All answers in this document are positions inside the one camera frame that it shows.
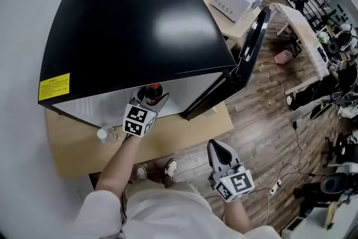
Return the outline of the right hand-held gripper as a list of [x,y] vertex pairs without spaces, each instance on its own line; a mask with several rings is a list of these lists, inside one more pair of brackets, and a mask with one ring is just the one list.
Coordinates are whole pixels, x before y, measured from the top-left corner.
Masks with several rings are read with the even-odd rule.
[[250,170],[239,164],[238,154],[232,146],[211,139],[208,158],[213,169],[208,178],[210,186],[224,201],[240,199],[255,188]]

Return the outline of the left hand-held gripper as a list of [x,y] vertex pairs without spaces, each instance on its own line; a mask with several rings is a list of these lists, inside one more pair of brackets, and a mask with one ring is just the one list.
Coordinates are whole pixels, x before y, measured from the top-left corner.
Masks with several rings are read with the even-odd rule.
[[153,127],[158,114],[169,99],[169,93],[164,94],[154,106],[143,105],[144,98],[145,87],[134,88],[123,118],[123,132],[141,138]]

